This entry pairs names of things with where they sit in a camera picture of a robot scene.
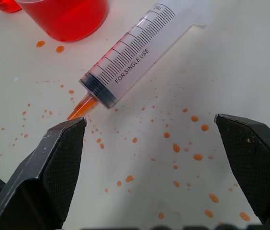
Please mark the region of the beaker of red liquid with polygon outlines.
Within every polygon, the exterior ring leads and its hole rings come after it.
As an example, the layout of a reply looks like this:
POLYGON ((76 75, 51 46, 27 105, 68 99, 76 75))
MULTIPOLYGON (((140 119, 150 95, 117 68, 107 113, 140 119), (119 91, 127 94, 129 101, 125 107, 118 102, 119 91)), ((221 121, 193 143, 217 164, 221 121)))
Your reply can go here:
POLYGON ((51 38, 80 40, 104 22, 107 0, 15 0, 51 38))

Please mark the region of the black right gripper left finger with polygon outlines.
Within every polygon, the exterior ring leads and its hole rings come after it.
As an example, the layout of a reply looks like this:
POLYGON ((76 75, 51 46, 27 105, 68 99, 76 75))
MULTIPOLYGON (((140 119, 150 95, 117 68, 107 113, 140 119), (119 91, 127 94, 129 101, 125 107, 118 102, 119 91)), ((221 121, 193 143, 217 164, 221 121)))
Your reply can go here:
POLYGON ((87 120, 50 128, 7 182, 0 179, 0 230, 60 230, 78 181, 87 120))

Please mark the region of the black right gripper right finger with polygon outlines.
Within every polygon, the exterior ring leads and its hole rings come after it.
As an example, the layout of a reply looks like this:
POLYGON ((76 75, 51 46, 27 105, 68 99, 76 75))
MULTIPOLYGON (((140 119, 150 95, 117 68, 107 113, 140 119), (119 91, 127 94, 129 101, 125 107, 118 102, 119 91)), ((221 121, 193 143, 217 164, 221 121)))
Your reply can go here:
POLYGON ((270 224, 270 128, 248 118, 214 118, 230 168, 261 223, 270 224))

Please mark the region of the red liquid container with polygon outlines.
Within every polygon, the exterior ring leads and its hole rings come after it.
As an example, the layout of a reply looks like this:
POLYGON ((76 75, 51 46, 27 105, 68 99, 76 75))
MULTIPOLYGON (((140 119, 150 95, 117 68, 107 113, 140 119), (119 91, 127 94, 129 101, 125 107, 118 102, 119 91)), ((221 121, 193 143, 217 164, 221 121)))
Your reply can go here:
POLYGON ((22 8, 15 0, 0 0, 0 10, 6 13, 14 13, 20 11, 22 8))

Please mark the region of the large clear plastic syringe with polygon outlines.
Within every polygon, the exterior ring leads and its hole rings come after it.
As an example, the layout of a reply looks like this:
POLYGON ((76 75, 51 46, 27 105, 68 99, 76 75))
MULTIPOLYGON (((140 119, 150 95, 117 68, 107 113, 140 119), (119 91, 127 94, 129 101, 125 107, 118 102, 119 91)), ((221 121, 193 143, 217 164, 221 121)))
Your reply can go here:
POLYGON ((192 26, 205 25, 208 0, 159 0, 80 80, 88 93, 68 116, 96 102, 112 108, 192 26))

